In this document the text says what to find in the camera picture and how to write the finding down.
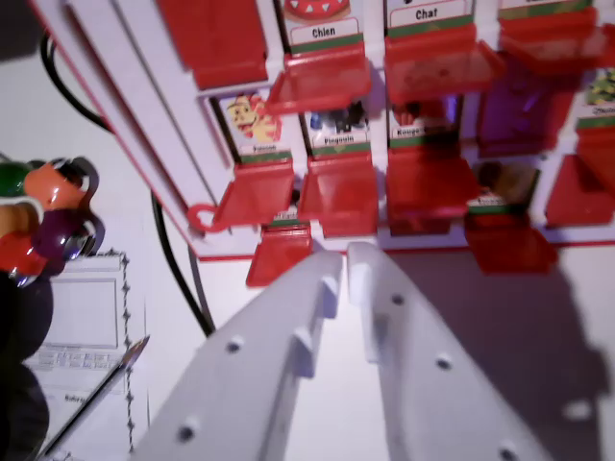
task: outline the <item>guess who game board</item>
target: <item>guess who game board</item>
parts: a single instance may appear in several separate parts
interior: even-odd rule
[[[473,21],[474,0],[386,0],[386,27],[390,37],[440,31]]]
[[[542,16],[559,12],[578,12],[591,5],[591,0],[500,0],[500,19]]]
[[[278,1],[293,54],[363,41],[363,0]]]
[[[261,89],[212,101],[229,147],[241,163],[291,158],[282,119],[264,111],[268,96],[269,90]]]

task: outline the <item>cartoon character illustration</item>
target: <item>cartoon character illustration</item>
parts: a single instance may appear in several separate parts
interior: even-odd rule
[[[608,68],[596,77],[587,89],[585,101],[590,106],[615,102],[615,68]]]
[[[350,0],[285,0],[284,16],[293,22],[317,24],[350,13]]]
[[[499,197],[505,204],[528,204],[535,187],[538,171],[523,162],[501,164],[486,161],[475,165],[481,197]]]
[[[365,109],[360,101],[356,101],[346,109],[335,109],[327,112],[313,112],[309,118],[309,127],[320,131],[323,127],[335,129],[336,133],[349,133],[352,128],[365,129],[368,122]]]
[[[227,114],[244,136],[258,142],[279,141],[282,136],[280,117],[266,114],[265,104],[257,94],[237,96],[227,107]]]
[[[401,126],[412,125],[417,118],[446,118],[446,107],[442,100],[413,101],[402,106],[393,106],[393,116]]]

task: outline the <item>white table surface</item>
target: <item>white table surface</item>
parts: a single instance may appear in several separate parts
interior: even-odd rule
[[[68,86],[86,101],[61,62],[58,67]],[[85,120],[63,100],[37,54],[0,63],[0,152],[19,160],[87,157],[101,178],[92,209],[103,220],[142,218],[149,268],[144,274],[148,286],[147,329],[151,334],[144,359],[155,417],[204,337],[164,261],[144,182],[112,135]],[[167,227],[185,278],[193,285],[186,246],[168,221]],[[411,265],[417,256],[397,257]],[[249,261],[200,264],[209,307],[218,326],[258,293],[245,287],[248,268]],[[615,247],[563,250],[560,270],[570,285],[585,340],[600,349],[607,375],[614,381]],[[599,398],[599,419],[603,460],[615,460],[613,397]],[[338,318],[324,327],[316,379],[302,384],[287,459],[387,459],[382,421],[377,369],[364,360],[360,318],[344,294]]]

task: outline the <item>red flip-up tile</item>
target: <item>red flip-up tile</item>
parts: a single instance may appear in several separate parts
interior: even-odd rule
[[[393,104],[484,91],[504,74],[504,62],[468,25],[418,36],[388,38],[386,86]]]
[[[239,3],[158,0],[178,54],[201,89],[267,80],[256,0]]]
[[[485,274],[546,274],[557,252],[527,216],[466,215],[465,237]]]
[[[613,144],[579,146],[577,154],[596,175],[603,187],[615,196],[615,147]]]
[[[312,161],[298,212],[319,220],[327,236],[375,233],[378,189],[369,154]]]
[[[266,224],[288,209],[294,173],[289,161],[238,165],[220,206],[197,204],[188,210],[190,225],[199,231],[217,232],[230,226]],[[211,225],[204,225],[199,214],[213,213]]]
[[[246,285],[266,286],[312,253],[309,226],[272,228],[262,232],[262,241],[250,266]]]
[[[480,186],[458,150],[452,155],[434,153],[431,158],[413,150],[389,155],[386,195],[392,218],[456,218],[468,210],[468,201],[480,194]]]
[[[348,107],[372,87],[363,44],[287,57],[284,72],[271,88],[271,114]]]
[[[591,226],[613,220],[615,198],[578,156],[565,156],[547,204],[550,226]]]
[[[593,8],[522,19],[501,19],[500,46],[538,74],[581,73],[610,65],[612,26],[597,27]]]

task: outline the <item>hole in plastic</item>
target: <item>hole in plastic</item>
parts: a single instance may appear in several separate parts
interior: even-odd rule
[[[391,302],[395,305],[402,305],[404,303],[404,297],[399,293],[394,293],[393,296],[391,296]]]
[[[502,447],[500,449],[500,459],[503,461],[518,461],[518,457],[512,449]]]
[[[435,364],[440,370],[444,371],[449,371],[453,368],[453,361],[445,353],[442,353],[435,358]]]
[[[228,353],[238,353],[241,351],[243,347],[243,338],[240,336],[236,336],[231,341],[227,343],[227,352]]]
[[[199,423],[195,418],[188,418],[185,423],[180,426],[180,430],[177,432],[178,440],[185,444],[196,436]]]

